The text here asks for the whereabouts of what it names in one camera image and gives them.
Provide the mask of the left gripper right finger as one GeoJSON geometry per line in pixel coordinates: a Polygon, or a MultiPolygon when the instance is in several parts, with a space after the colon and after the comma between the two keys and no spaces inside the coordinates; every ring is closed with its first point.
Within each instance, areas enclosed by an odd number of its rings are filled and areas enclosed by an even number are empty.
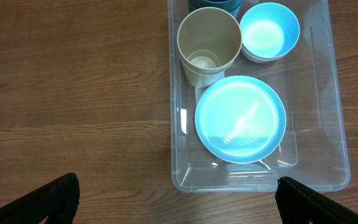
{"type": "Polygon", "coordinates": [[[278,180],[275,201],[283,224],[358,224],[358,213],[291,177],[278,180]]]}

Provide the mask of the light blue plate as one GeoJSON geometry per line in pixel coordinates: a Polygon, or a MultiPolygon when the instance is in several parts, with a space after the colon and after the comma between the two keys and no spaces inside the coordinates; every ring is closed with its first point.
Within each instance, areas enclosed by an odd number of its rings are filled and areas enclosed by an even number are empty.
{"type": "Polygon", "coordinates": [[[270,85],[236,75],[217,81],[202,94],[195,109],[195,128],[214,156],[250,164],[268,157],[280,145],[287,115],[270,85]]]}

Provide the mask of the cream cup front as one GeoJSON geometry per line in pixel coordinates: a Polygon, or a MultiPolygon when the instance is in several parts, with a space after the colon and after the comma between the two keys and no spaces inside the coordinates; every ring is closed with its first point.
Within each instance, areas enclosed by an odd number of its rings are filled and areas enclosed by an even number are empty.
{"type": "Polygon", "coordinates": [[[224,77],[224,72],[232,65],[231,63],[219,72],[213,74],[202,74],[190,69],[181,62],[185,76],[189,83],[195,88],[204,88],[212,85],[224,77]]]}

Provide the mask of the cream cup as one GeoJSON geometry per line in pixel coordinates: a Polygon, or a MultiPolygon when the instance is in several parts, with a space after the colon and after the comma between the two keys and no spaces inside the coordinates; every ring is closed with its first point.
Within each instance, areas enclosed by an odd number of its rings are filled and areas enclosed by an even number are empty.
{"type": "Polygon", "coordinates": [[[177,33],[180,58],[197,73],[213,74],[225,70],[242,47],[239,23],[228,12],[203,7],[189,13],[177,33]]]}
{"type": "Polygon", "coordinates": [[[212,85],[224,77],[224,72],[232,65],[231,63],[219,72],[213,74],[202,74],[190,69],[181,62],[185,76],[189,83],[195,88],[204,88],[212,85]]]}

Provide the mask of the clear plastic storage bin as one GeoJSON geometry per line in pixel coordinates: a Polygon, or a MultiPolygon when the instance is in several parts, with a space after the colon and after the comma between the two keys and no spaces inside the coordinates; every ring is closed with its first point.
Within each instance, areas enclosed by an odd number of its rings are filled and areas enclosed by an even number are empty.
{"type": "Polygon", "coordinates": [[[212,155],[195,128],[195,87],[186,79],[177,32],[187,1],[169,0],[172,182],[184,192],[273,192],[283,176],[316,191],[338,191],[351,179],[333,35],[327,1],[284,0],[297,16],[295,48],[273,62],[238,56],[225,76],[248,75],[270,85],[283,101],[287,128],[276,150],[251,164],[212,155]]]}

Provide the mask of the dark blue cup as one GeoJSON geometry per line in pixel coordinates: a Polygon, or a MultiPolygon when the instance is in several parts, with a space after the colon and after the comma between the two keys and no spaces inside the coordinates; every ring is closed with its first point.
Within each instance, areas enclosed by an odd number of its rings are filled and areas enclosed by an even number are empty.
{"type": "Polygon", "coordinates": [[[189,0],[189,2],[195,9],[216,7],[227,12],[232,12],[242,3],[242,0],[189,0]]]}
{"type": "Polygon", "coordinates": [[[236,18],[239,12],[239,9],[241,8],[242,3],[240,2],[232,11],[230,11],[229,13],[236,18]]]}

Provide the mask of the dark blue cup front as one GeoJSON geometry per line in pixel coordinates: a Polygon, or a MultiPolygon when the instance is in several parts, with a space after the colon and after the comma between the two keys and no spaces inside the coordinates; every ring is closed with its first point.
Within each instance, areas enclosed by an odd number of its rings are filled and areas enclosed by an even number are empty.
{"type": "Polygon", "coordinates": [[[230,11],[229,13],[236,18],[239,12],[239,9],[241,8],[242,3],[240,2],[232,11],[230,11]]]}

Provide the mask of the light blue bowl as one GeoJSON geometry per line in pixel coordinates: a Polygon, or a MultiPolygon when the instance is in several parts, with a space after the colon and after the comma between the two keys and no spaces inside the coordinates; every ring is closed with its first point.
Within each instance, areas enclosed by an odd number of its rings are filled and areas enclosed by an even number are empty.
{"type": "Polygon", "coordinates": [[[286,56],[298,43],[301,33],[296,14],[276,2],[251,7],[239,25],[245,54],[262,61],[286,56]]]}

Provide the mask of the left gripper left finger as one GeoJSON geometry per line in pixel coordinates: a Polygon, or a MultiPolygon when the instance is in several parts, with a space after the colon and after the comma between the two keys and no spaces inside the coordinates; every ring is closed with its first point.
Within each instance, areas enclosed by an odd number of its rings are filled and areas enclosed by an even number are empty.
{"type": "Polygon", "coordinates": [[[3,223],[72,224],[80,203],[80,184],[67,173],[0,208],[3,223]]]}

